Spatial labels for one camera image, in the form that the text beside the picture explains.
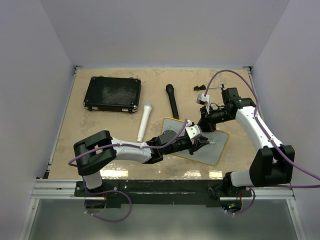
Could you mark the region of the yellow framed whiteboard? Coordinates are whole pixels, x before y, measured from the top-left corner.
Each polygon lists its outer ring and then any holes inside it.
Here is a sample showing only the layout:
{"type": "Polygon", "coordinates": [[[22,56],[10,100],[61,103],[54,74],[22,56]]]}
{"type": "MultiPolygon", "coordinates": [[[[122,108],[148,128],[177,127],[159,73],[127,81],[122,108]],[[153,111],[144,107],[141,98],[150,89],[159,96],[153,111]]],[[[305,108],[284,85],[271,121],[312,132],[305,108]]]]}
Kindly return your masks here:
{"type": "MultiPolygon", "coordinates": [[[[172,130],[177,133],[182,126],[182,120],[165,117],[162,121],[161,132],[163,133],[166,130],[172,130]]],[[[190,155],[187,150],[175,152],[172,153],[172,155],[202,164],[216,166],[229,140],[229,134],[224,131],[216,130],[214,132],[204,132],[203,135],[210,141],[214,141],[215,144],[206,145],[196,151],[193,155],[190,155]]]]}

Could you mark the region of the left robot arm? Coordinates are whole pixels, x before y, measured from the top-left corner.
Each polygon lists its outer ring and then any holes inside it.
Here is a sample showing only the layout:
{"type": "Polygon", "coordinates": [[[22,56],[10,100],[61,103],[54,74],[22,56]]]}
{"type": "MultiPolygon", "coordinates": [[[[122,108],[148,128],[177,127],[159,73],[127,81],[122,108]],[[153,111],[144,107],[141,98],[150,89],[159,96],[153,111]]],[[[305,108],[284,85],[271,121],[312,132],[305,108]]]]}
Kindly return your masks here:
{"type": "Polygon", "coordinates": [[[92,196],[99,196],[104,190],[100,170],[115,160],[134,161],[152,165],[161,162],[164,155],[187,150],[193,155],[210,141],[201,132],[183,129],[182,135],[166,130],[149,141],[133,143],[111,137],[107,130],[100,131],[74,144],[75,158],[68,162],[76,167],[92,196]]]}

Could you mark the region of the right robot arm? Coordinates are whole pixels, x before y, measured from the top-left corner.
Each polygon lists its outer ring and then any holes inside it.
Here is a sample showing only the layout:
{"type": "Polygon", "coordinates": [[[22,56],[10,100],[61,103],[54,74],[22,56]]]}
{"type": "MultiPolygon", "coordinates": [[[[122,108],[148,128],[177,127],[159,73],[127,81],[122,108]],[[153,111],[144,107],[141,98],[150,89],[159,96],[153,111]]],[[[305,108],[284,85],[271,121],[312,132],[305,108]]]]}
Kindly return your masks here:
{"type": "Polygon", "coordinates": [[[221,190],[230,197],[245,187],[272,187],[291,182],[295,150],[278,140],[255,111],[251,98],[241,98],[235,87],[221,90],[223,106],[210,105],[209,95],[199,94],[197,103],[202,105],[198,126],[203,132],[214,132],[217,124],[236,120],[253,143],[256,155],[249,169],[228,172],[223,177],[221,190]]]}

